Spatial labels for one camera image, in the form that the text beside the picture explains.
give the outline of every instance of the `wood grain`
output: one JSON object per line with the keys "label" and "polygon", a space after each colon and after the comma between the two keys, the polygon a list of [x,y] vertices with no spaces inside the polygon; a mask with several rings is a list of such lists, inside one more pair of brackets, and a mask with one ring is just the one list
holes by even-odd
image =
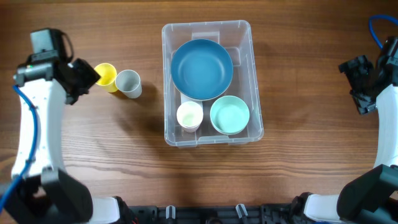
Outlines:
{"label": "wood grain", "polygon": [[[159,1],[0,4],[0,180],[19,140],[12,74],[31,54],[29,33],[66,32],[92,66],[134,69],[143,94],[127,100],[94,86],[65,106],[62,152],[92,195],[129,205],[199,206],[289,202],[302,192],[338,194],[371,169],[377,113],[360,116],[338,65],[379,54],[367,21],[398,16],[397,1]],[[247,20],[252,27],[264,137],[242,146],[179,149],[164,141],[161,29],[175,22]],[[398,35],[376,21],[381,39]],[[5,214],[0,220],[12,223]]]}

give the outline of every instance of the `white cup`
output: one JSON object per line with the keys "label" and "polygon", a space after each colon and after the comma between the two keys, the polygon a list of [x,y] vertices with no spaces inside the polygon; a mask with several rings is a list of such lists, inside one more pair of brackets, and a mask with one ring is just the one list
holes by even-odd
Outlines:
{"label": "white cup", "polygon": [[134,99],[141,95],[141,79],[133,70],[121,71],[116,77],[116,87],[128,98]]}
{"label": "white cup", "polygon": [[177,110],[177,121],[184,131],[189,133],[196,131],[203,121],[201,106],[192,101],[181,104]]}

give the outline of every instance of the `blue plate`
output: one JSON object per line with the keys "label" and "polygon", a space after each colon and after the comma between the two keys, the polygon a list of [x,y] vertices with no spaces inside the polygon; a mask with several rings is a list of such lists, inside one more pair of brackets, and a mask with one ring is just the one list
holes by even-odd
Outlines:
{"label": "blue plate", "polygon": [[233,66],[224,47],[211,40],[197,39],[176,51],[171,72],[181,93],[196,100],[210,100],[229,87]]}

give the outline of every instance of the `yellow cup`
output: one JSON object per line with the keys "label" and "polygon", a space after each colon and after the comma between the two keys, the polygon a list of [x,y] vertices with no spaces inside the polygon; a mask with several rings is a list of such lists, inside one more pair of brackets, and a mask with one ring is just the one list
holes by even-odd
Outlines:
{"label": "yellow cup", "polygon": [[113,93],[118,90],[115,84],[116,68],[110,63],[102,63],[97,65],[94,70],[101,76],[101,78],[96,82],[97,85],[101,86],[107,92]]}

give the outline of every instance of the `turquoise bowl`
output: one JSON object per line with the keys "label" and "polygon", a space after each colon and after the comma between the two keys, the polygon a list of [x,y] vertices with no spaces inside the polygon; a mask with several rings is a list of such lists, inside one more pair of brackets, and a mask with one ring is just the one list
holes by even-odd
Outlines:
{"label": "turquoise bowl", "polygon": [[236,96],[223,96],[210,109],[213,127],[221,134],[238,134],[248,125],[250,112],[245,102]]}

